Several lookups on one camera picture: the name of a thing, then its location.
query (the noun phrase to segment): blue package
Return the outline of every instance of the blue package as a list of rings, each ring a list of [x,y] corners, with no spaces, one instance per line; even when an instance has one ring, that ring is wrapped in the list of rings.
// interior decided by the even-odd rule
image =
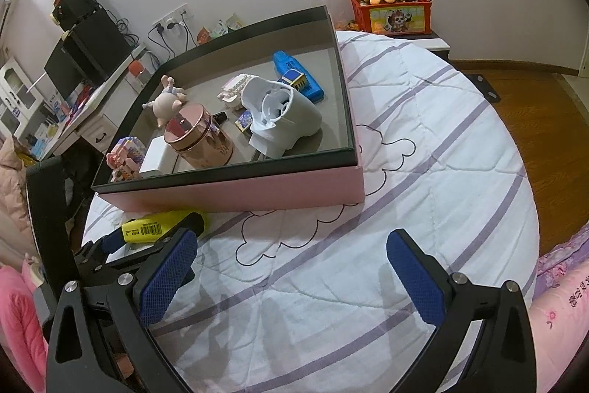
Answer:
[[[323,97],[325,96],[325,94],[323,93],[323,89],[319,86],[317,81],[313,79],[313,76],[311,76],[308,70],[304,68],[303,65],[293,56],[288,55],[283,50],[279,50],[274,53],[274,55],[272,56],[272,60],[274,61],[276,72],[278,72],[279,82],[290,85],[283,79],[283,77],[289,70],[297,70],[304,74],[305,77],[307,77],[307,85],[300,90],[301,94],[303,94],[305,97],[307,97],[307,99],[309,99],[313,103],[317,103],[323,100]]]

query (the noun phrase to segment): metal screw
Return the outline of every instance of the metal screw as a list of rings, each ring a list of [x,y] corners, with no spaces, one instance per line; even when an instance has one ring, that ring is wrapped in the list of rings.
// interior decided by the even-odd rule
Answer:
[[[130,273],[123,273],[119,275],[119,279],[117,280],[119,285],[129,285],[133,281],[133,275]]]
[[[66,283],[66,292],[73,292],[76,288],[78,288],[78,282],[75,280],[70,280]]]
[[[468,281],[468,277],[459,271],[452,274],[452,280],[454,283],[464,285]]]
[[[507,289],[512,293],[519,291],[519,285],[517,283],[515,283],[513,280],[508,280],[505,283],[505,287],[507,287]]]

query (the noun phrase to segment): computer monitor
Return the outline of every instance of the computer monitor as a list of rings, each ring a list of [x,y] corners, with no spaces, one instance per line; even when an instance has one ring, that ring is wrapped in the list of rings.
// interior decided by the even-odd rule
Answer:
[[[45,71],[64,99],[67,99],[84,80],[84,76],[72,61],[71,56],[65,51],[64,42],[61,39],[45,64]]]

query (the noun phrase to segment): pink plush blanket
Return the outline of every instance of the pink plush blanket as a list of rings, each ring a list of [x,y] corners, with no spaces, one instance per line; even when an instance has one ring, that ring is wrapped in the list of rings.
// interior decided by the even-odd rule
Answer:
[[[29,387],[45,391],[47,353],[32,293],[12,267],[0,269],[0,324]]]

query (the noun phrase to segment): brown floorboard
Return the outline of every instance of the brown floorboard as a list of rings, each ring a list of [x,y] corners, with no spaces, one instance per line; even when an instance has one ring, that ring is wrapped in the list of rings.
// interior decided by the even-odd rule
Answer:
[[[540,255],[589,220],[589,125],[557,74],[477,70],[499,93],[493,104],[517,144],[540,222]]]

